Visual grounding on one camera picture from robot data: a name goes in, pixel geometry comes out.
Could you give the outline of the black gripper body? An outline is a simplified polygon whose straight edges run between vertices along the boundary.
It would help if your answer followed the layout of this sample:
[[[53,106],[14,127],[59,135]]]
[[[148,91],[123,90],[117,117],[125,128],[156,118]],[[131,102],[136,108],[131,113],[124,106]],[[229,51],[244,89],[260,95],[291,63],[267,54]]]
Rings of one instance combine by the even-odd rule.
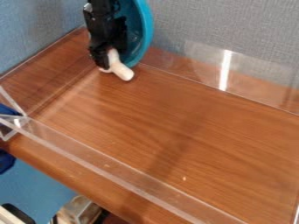
[[[119,0],[88,0],[83,15],[89,34],[88,48],[116,48],[119,39],[127,38],[127,17],[119,16]]]

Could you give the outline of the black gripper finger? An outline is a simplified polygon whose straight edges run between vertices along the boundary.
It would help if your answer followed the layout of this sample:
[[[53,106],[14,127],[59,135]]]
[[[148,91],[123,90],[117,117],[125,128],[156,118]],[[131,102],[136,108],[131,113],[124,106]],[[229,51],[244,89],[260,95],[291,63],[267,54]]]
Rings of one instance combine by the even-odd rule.
[[[108,64],[108,52],[105,49],[101,48],[93,48],[91,47],[88,49],[89,51],[89,56],[95,61],[95,64],[100,67],[104,68],[105,70],[109,69],[109,64]]]
[[[127,50],[128,50],[127,38],[120,38],[116,41],[116,49],[117,49],[117,53],[119,53],[120,59],[123,60],[124,57],[127,56]]]

